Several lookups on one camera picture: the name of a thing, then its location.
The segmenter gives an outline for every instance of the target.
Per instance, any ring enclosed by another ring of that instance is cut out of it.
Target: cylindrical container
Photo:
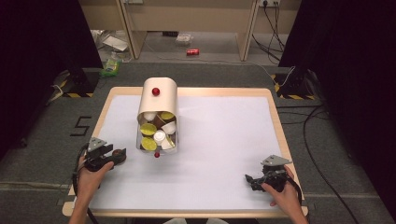
[[[176,82],[169,77],[147,79],[137,113],[136,148],[156,158],[177,152],[177,110]]]
[[[186,52],[187,52],[187,56],[199,55],[199,49],[187,49]]]

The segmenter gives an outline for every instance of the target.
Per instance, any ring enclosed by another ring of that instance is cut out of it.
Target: white table
[[[267,193],[252,191],[244,177],[261,177],[260,161],[270,154],[291,159],[271,92],[178,88],[178,152],[155,159],[134,145],[141,91],[135,87],[112,89],[94,130],[93,136],[105,138],[115,147],[127,147],[128,155],[123,165],[107,173],[92,200],[90,208],[97,216],[285,217],[269,206],[272,199]],[[219,125],[207,129],[213,117],[218,117]],[[232,118],[230,124],[224,123]],[[219,133],[223,129],[219,126],[240,129],[224,134]],[[254,126],[266,129],[257,135],[260,138],[251,133]],[[293,164],[290,168],[295,173]],[[72,210],[73,203],[64,205],[66,216]]]

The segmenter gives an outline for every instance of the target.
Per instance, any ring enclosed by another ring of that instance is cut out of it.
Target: red ball
[[[158,96],[158,95],[160,94],[160,89],[158,89],[158,88],[153,88],[151,92],[152,92],[152,94],[153,94],[154,96]]]

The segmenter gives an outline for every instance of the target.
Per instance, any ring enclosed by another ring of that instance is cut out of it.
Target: small red object
[[[160,94],[160,89],[158,89],[158,88],[153,88],[151,92],[152,92],[152,94],[153,94],[154,96],[158,96],[158,95]]]
[[[187,49],[187,55],[198,55],[199,49]]]

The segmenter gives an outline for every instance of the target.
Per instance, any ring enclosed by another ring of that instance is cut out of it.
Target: red can
[[[199,55],[199,49],[187,49],[187,55]]]

